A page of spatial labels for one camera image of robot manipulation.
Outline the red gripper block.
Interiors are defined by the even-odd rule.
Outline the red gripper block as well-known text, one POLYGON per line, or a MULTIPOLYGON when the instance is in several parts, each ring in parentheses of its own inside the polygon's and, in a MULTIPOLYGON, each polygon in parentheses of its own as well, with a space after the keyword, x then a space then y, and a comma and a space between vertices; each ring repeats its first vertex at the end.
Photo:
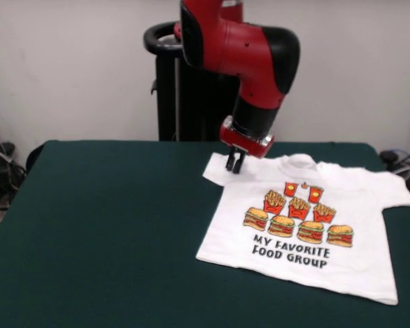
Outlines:
POLYGON ((235 147, 230 149, 225 168, 229 172, 240 174, 246 153, 258 159, 264 158, 271 149, 275 141, 275 136, 269 134, 262 139, 253 139, 237 132, 232 126, 232 122, 233 117, 231 115, 228 115, 223 121, 219 130, 219 138, 228 146, 235 147), (237 149, 244 152, 240 152, 239 158, 236 160, 235 155, 237 153, 237 149))

